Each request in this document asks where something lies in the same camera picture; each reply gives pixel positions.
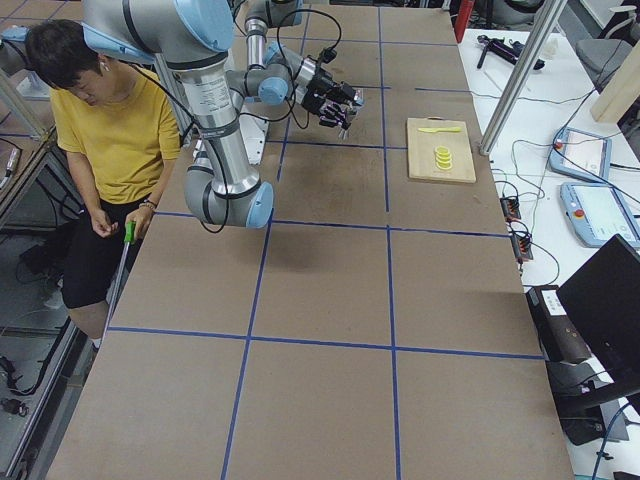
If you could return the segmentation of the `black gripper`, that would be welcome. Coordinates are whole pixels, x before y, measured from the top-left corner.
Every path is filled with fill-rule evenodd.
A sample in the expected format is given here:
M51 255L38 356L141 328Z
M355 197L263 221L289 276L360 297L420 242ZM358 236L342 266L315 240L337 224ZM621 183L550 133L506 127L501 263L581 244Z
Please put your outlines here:
M320 69L307 84L301 106L311 114L318 114L322 126L349 127L348 112L340 104L363 106L362 90L349 84L340 86L330 73Z

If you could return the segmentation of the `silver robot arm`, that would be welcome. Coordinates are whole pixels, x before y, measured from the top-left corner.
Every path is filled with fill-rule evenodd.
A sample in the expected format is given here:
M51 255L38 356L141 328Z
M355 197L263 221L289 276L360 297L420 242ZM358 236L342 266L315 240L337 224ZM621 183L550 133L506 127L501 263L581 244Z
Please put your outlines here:
M270 29L301 22L302 1L250 1L245 15L247 64L250 70L265 67L267 33Z
M272 106L293 101L321 125L347 131L363 98L324 70L336 56L333 46L312 58L267 41L270 29L300 24L306 10L299 1L248 2L247 67L226 69L235 7L229 1L89 1L82 26L92 50L132 63L161 55L182 85L204 147L186 174L191 213L220 227L262 228L274 191L249 162L240 127L246 99Z

